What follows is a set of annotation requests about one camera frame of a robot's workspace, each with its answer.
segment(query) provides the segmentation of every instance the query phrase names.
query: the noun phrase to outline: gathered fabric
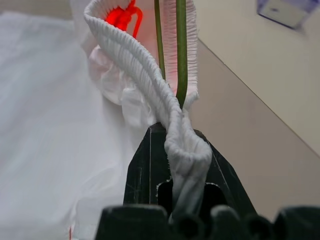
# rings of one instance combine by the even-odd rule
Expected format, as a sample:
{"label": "gathered fabric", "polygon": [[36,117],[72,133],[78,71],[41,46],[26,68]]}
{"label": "gathered fabric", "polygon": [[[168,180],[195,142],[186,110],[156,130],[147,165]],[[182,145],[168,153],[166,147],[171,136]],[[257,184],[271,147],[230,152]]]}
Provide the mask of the gathered fabric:
{"label": "gathered fabric", "polygon": [[[154,11],[153,4],[150,5],[153,1],[147,2],[149,6],[144,6],[145,1],[136,4],[146,12],[140,28],[149,27],[144,32],[155,36],[155,26],[150,24],[154,23],[154,14],[148,14],[148,10]],[[178,85],[175,2],[161,2],[166,80],[156,60],[156,38],[144,35],[143,40],[152,54],[138,41],[139,34],[135,39],[104,20],[111,10],[125,9],[129,0],[93,0],[84,10],[84,19],[98,43],[90,58],[105,67],[105,71],[98,74],[102,94],[122,105],[124,118],[135,131],[145,131],[157,121],[167,130],[164,148],[173,180],[173,219],[199,212],[212,158],[210,146],[195,134],[188,115],[190,106],[198,98],[198,39],[192,0],[187,0],[188,91],[182,110],[175,96]]]}

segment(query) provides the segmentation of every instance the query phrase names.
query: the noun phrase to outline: red object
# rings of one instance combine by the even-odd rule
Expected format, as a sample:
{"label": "red object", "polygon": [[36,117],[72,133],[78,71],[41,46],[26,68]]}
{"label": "red object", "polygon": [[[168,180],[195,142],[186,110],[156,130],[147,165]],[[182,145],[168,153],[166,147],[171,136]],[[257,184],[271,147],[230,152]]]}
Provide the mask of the red object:
{"label": "red object", "polygon": [[132,0],[126,9],[117,7],[113,9],[104,19],[107,23],[121,29],[122,31],[127,31],[128,25],[132,20],[132,15],[137,15],[137,21],[135,23],[133,37],[136,38],[138,30],[143,18],[143,13],[140,8],[135,6],[136,0]]}

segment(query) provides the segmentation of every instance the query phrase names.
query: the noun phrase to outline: white cloth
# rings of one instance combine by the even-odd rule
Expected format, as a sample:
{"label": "white cloth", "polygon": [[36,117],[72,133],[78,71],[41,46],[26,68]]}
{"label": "white cloth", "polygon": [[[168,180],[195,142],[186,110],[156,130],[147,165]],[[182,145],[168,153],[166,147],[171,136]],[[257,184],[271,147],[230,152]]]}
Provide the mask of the white cloth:
{"label": "white cloth", "polygon": [[73,22],[0,14],[1,240],[67,240],[74,219],[92,239],[102,207],[123,202],[128,139]]}
{"label": "white cloth", "polygon": [[[188,92],[183,111],[175,92],[177,90],[177,38],[176,0],[161,4],[164,26],[164,54],[168,78],[163,80],[152,52],[156,46],[153,1],[137,1],[145,14],[137,40],[104,21],[106,15],[117,6],[125,9],[130,0],[92,0],[84,11],[84,18],[99,47],[94,55],[105,53],[106,72],[101,73],[100,88],[111,101],[126,106],[122,108],[129,129],[145,130],[148,121],[141,116],[153,116],[167,130],[165,151],[168,155],[173,179],[173,218],[183,214],[197,214],[200,210],[203,189],[211,163],[210,146],[198,137],[191,127],[188,110],[197,92],[197,27],[196,9],[192,0],[187,1],[188,43]],[[133,93],[126,98],[128,90]]]}

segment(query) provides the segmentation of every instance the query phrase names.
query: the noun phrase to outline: plant stem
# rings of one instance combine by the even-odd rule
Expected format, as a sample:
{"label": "plant stem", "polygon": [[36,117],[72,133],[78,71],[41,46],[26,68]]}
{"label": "plant stem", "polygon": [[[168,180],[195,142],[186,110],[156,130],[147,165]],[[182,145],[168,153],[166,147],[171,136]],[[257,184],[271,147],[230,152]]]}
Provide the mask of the plant stem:
{"label": "plant stem", "polygon": [[155,15],[156,41],[158,45],[159,67],[161,69],[163,79],[166,79],[165,56],[164,56],[164,46],[162,43],[159,0],[154,0],[154,15]]}
{"label": "plant stem", "polygon": [[176,41],[178,86],[176,98],[182,109],[188,88],[187,7],[186,0],[176,0]]}

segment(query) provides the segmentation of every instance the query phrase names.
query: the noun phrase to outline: white table surface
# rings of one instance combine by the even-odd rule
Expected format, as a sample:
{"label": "white table surface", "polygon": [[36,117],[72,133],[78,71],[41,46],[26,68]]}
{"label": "white table surface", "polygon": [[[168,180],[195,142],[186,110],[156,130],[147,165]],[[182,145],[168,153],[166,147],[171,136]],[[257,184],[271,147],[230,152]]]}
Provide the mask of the white table surface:
{"label": "white table surface", "polygon": [[320,154],[320,11],[299,31],[256,13],[255,0],[195,0],[199,38]]}

